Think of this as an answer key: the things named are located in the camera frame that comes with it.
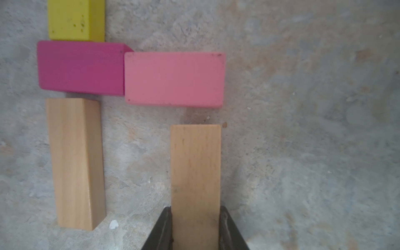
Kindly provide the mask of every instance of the wood grain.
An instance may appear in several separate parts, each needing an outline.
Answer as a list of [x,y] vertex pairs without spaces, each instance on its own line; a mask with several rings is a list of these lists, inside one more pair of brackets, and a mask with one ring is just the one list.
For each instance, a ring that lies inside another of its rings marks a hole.
[[174,250],[218,250],[220,125],[171,126]]
[[100,103],[46,99],[57,221],[93,230],[106,217]]

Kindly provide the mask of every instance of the small pebble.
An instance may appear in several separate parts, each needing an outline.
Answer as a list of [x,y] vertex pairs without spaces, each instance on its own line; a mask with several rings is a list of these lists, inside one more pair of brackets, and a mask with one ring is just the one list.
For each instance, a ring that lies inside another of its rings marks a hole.
[[118,222],[116,221],[116,220],[112,220],[111,221],[111,223],[110,223],[110,229],[115,229],[115,228],[117,228],[119,225],[118,225]]

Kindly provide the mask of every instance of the toy block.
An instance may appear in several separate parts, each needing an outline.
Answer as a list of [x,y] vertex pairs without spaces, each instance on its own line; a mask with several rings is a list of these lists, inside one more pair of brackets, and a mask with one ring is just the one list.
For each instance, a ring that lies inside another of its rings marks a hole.
[[171,126],[174,250],[218,250],[221,127]]
[[47,0],[51,40],[104,42],[104,0]]
[[39,86],[45,90],[124,95],[122,43],[39,41]]
[[46,99],[58,225],[93,230],[106,217],[100,103]]
[[221,108],[224,81],[224,53],[125,53],[129,104]]

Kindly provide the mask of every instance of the pink block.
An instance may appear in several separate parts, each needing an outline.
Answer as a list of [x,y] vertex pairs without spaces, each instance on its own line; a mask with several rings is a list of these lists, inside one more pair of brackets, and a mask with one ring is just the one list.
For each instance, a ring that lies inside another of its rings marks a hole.
[[221,108],[225,58],[220,52],[125,53],[125,101]]
[[39,86],[45,90],[124,95],[122,43],[39,41]]

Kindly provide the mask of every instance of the concrete floor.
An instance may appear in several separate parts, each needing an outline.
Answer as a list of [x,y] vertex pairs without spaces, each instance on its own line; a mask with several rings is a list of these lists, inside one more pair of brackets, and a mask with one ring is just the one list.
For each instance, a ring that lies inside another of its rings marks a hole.
[[222,204],[252,250],[400,249],[399,1],[106,2],[109,42],[225,51],[224,107],[89,96],[107,217],[60,228],[44,99],[65,94],[41,90],[36,68],[46,0],[1,0],[0,249],[140,249],[170,204],[170,125],[225,122]]

